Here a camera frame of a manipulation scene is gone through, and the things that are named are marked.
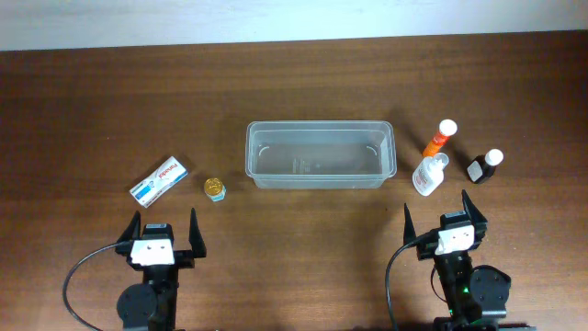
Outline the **white squeeze bottle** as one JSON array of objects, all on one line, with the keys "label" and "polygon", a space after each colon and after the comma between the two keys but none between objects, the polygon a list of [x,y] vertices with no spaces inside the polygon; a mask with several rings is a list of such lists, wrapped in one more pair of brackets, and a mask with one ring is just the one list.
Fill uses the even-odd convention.
[{"label": "white squeeze bottle", "polygon": [[429,196],[444,181],[448,164],[449,157],[444,153],[426,156],[413,172],[416,191],[424,197]]}]

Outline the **small gold-lid jar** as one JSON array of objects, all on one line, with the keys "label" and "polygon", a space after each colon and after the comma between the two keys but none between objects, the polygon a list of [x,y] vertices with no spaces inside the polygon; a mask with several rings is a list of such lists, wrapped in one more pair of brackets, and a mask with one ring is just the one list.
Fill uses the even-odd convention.
[{"label": "small gold-lid jar", "polygon": [[220,201],[225,198],[226,188],[220,179],[211,177],[204,183],[204,192],[212,201]]}]

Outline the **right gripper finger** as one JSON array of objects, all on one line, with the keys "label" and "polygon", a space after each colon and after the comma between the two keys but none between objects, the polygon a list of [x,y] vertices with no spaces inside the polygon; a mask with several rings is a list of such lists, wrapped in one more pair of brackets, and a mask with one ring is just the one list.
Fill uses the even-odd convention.
[{"label": "right gripper finger", "polygon": [[403,244],[408,245],[416,239],[416,233],[413,225],[412,216],[407,204],[403,206],[404,212],[404,229],[403,229]]},{"label": "right gripper finger", "polygon": [[479,209],[474,205],[474,203],[470,199],[470,197],[465,189],[463,189],[461,191],[461,196],[462,196],[462,203],[464,206],[464,211],[469,216],[471,223],[474,226],[482,226],[483,224],[486,225],[488,223],[487,219],[483,216],[483,214],[479,211]]}]

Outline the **white Panadol box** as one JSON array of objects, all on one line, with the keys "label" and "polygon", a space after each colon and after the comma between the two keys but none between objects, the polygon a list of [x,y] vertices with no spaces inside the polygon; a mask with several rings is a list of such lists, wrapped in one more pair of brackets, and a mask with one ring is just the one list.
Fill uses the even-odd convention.
[{"label": "white Panadol box", "polygon": [[148,208],[187,174],[187,169],[171,156],[132,187],[129,193],[143,208]]}]

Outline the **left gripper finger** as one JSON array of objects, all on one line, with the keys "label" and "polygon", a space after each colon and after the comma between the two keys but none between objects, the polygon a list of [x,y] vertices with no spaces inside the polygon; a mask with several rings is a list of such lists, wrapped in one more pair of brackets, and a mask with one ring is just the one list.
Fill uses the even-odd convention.
[{"label": "left gripper finger", "polygon": [[206,257],[207,248],[198,227],[198,217],[194,208],[190,211],[190,225],[188,241],[191,244],[193,257]]},{"label": "left gripper finger", "polygon": [[141,214],[135,211],[127,228],[118,239],[118,243],[137,240],[141,233]]}]

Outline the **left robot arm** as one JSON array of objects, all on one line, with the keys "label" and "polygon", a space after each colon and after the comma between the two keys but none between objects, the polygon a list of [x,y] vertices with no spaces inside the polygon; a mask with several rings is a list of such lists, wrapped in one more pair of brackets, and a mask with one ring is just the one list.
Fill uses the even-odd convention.
[{"label": "left robot arm", "polygon": [[142,273],[140,283],[120,294],[117,313],[125,330],[174,330],[179,271],[193,268],[197,258],[207,256],[195,210],[190,211],[187,250],[174,249],[169,223],[141,225],[135,212],[117,241],[115,252]]}]

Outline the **orange tube white cap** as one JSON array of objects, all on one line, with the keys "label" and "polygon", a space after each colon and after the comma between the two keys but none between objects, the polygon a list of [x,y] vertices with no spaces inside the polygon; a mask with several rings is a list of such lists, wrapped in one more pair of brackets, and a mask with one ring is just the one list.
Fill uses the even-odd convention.
[{"label": "orange tube white cap", "polygon": [[441,150],[441,148],[448,142],[450,137],[453,136],[457,131],[458,125],[453,120],[442,120],[438,125],[436,134],[424,148],[422,156],[433,157]]}]

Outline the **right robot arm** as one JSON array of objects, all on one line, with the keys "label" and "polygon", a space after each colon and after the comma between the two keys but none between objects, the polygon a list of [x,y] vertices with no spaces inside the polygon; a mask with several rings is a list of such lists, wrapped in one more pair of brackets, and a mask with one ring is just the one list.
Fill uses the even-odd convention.
[{"label": "right robot arm", "polygon": [[414,247],[420,260],[432,259],[440,280],[448,317],[437,317],[433,329],[452,330],[531,330],[531,325],[501,325],[507,315],[512,280],[498,268],[472,265],[469,252],[477,249],[484,238],[488,221],[461,193],[463,210],[445,213],[440,226],[417,235],[408,209],[404,210],[403,246]]}]

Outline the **dark brown medicine bottle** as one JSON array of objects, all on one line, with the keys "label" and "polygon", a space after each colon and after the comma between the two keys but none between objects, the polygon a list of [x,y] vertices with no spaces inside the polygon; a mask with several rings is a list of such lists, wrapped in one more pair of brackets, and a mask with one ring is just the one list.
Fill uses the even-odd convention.
[{"label": "dark brown medicine bottle", "polygon": [[467,167],[469,179],[474,184],[481,184],[495,173],[496,167],[503,161],[503,152],[491,149],[486,154],[475,157]]}]

